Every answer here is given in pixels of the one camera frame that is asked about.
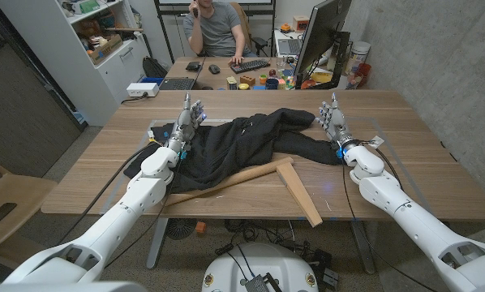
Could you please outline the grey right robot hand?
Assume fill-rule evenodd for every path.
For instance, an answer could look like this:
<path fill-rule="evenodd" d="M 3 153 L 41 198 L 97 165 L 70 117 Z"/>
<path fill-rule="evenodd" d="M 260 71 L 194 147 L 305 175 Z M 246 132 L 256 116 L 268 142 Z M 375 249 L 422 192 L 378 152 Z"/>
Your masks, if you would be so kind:
<path fill-rule="evenodd" d="M 315 120 L 323 127 L 332 147 L 345 154 L 351 148 L 358 146 L 359 141 L 348 129 L 345 116 L 340 110 L 337 95 L 332 93 L 331 102 L 322 102 L 319 108 L 320 116 Z"/>

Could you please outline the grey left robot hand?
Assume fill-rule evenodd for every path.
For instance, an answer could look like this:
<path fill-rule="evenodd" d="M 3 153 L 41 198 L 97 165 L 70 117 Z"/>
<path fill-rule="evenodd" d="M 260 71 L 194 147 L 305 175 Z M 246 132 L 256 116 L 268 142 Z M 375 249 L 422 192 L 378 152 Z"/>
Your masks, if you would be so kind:
<path fill-rule="evenodd" d="M 191 147 L 189 143 L 195 135 L 195 130 L 206 119 L 201 100 L 191 104 L 191 94 L 186 92 L 183 110 L 173 125 L 166 147 L 175 152 L 188 151 Z"/>

